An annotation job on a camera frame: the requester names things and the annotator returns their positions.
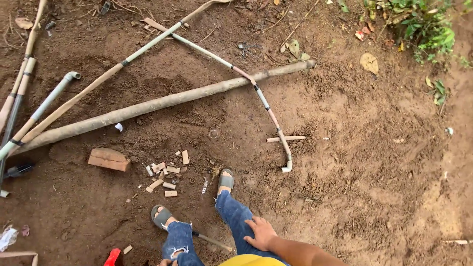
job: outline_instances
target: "red brick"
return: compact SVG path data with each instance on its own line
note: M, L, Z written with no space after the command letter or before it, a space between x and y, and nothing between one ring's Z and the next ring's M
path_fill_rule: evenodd
M89 164L126 172L131 161L125 155L109 148L95 148L90 153Z

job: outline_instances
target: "foot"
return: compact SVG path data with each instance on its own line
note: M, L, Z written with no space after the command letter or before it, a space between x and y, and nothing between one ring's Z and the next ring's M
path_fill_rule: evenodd
M163 209L164 209L164 207L159 207L159 208L158 208L158 212L156 212L156 214L154 215L154 218L156 218L156 217L158 216L159 212L162 211ZM166 221L165 226L168 226L170 223L176 222L176 221L177 221L177 220L176 220L173 216L171 216L171 217L169 217L169 219Z
M224 177L232 177L232 175L225 170L223 170L220 175ZM232 189L228 186L219 186L219 191L217 192L217 194L220 194L220 192L222 192L223 190L228 190L228 192L232 192Z

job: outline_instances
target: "hand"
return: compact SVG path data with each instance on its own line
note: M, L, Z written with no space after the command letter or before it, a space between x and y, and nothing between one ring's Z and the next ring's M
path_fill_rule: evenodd
M245 236L243 239L246 240L253 247L261 251L269 251L269 244L274 237L278 237L271 224L264 218L254 216L251 217L253 220L245 220L245 222L251 227L254 232L254 239Z
M168 258L165 258L163 260L161 260L161 262L159 263L159 265L156 265L156 266L168 266L168 265L171 265L171 266L177 266L177 260L175 260L174 262Z

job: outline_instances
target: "sandal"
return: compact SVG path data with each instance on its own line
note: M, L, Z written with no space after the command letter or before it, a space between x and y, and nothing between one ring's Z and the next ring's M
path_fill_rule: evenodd
M158 213L155 217L156 213L158 212L158 208L163 207L163 209ZM173 215L172 213L163 205L156 205L151 209L151 220L157 225L159 228L167 231L167 226L165 226L167 220L171 218Z
M231 176L228 177L228 176L224 176L222 175L223 172L227 172L229 173ZM233 183L235 181L235 178L233 177L233 173L232 171L230 171L230 169L228 168L224 168L221 172L220 172L220 177L219 177L219 187L221 186L227 186L229 187L230 189L233 190Z

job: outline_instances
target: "yellow shirt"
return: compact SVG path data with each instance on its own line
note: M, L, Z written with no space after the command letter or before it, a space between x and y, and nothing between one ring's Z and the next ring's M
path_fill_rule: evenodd
M219 266L285 266L284 263L272 257L262 257L253 254L243 254L233 257Z

